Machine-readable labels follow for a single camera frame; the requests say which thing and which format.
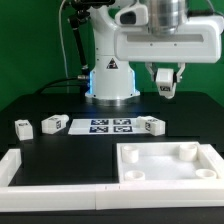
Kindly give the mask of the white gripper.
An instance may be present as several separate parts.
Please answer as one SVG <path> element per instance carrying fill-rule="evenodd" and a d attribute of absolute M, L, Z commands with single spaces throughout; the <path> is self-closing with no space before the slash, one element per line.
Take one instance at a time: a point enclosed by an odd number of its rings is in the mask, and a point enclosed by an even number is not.
<path fill-rule="evenodd" d="M 154 63 L 178 63 L 174 82 L 179 83 L 185 63 L 215 63 L 221 57 L 223 18 L 191 17 L 173 35 L 155 36 L 147 27 L 121 27 L 115 32 L 115 55 L 120 61 L 146 62 L 145 67 L 156 80 Z"/>

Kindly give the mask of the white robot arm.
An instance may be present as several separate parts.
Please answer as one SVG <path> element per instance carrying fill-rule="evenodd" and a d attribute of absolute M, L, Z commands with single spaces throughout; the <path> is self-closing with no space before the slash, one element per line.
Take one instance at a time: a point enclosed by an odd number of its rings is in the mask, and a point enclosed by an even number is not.
<path fill-rule="evenodd" d="M 188 0 L 72 0 L 81 21 L 91 20 L 95 67 L 86 97 L 122 102 L 139 95 L 132 62 L 143 62 L 160 95 L 170 99 L 188 63 L 221 57 L 224 15 L 191 11 Z"/>

